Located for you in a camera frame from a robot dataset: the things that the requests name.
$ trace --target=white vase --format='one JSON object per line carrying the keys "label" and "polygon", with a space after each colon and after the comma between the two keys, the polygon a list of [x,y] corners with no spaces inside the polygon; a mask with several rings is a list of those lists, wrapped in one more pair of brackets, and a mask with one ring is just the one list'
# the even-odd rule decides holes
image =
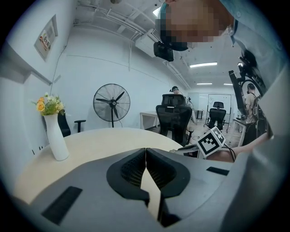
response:
{"label": "white vase", "polygon": [[51,151],[57,161],[65,160],[69,156],[69,152],[58,125],[58,114],[45,115],[44,118]]}

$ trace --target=yellow flower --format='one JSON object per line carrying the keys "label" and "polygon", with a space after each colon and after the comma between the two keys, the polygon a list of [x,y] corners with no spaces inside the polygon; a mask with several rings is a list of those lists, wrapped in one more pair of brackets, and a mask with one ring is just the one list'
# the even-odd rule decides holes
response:
{"label": "yellow flower", "polygon": [[39,101],[36,105],[37,111],[44,111],[45,109],[45,104],[43,101]]}
{"label": "yellow flower", "polygon": [[39,98],[39,100],[37,101],[37,103],[38,102],[44,102],[44,98],[43,97]]}

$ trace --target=fan blade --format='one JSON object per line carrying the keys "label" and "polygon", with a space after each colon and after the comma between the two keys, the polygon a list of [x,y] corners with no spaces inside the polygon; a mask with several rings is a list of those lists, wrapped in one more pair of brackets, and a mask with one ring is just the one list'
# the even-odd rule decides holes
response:
{"label": "fan blade", "polygon": [[124,93],[125,93],[125,92],[121,93],[121,94],[117,97],[116,101],[118,101],[118,100],[123,96]]}
{"label": "fan blade", "polygon": [[119,116],[118,116],[118,112],[117,112],[116,107],[114,107],[114,112],[115,112],[115,114],[116,114],[116,116],[117,116],[117,119],[119,119]]}
{"label": "fan blade", "polygon": [[100,98],[96,98],[97,101],[100,101],[100,102],[105,102],[105,103],[108,103],[110,104],[111,101],[108,101],[108,100],[105,100],[105,99],[100,99]]}

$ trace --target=ceiling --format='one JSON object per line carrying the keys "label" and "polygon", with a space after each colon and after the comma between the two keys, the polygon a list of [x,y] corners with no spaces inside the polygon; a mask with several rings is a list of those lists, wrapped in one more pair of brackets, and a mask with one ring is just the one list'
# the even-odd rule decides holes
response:
{"label": "ceiling", "polygon": [[[78,0],[75,26],[103,29],[135,41],[149,29],[154,28],[156,16],[153,11],[164,0],[122,0],[112,4],[110,0]],[[174,53],[170,64],[194,88],[196,83],[212,82],[214,85],[231,83],[228,71],[238,72],[237,63],[241,49],[232,46],[228,35],[216,38],[211,43],[196,43],[194,48]],[[189,68],[189,65],[217,62],[217,66]]]}

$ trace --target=black camera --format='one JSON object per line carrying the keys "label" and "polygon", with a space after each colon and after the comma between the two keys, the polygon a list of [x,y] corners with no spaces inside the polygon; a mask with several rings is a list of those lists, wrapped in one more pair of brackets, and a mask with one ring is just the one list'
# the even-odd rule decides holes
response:
{"label": "black camera", "polygon": [[154,55],[169,62],[174,61],[173,50],[160,41],[154,43]]}

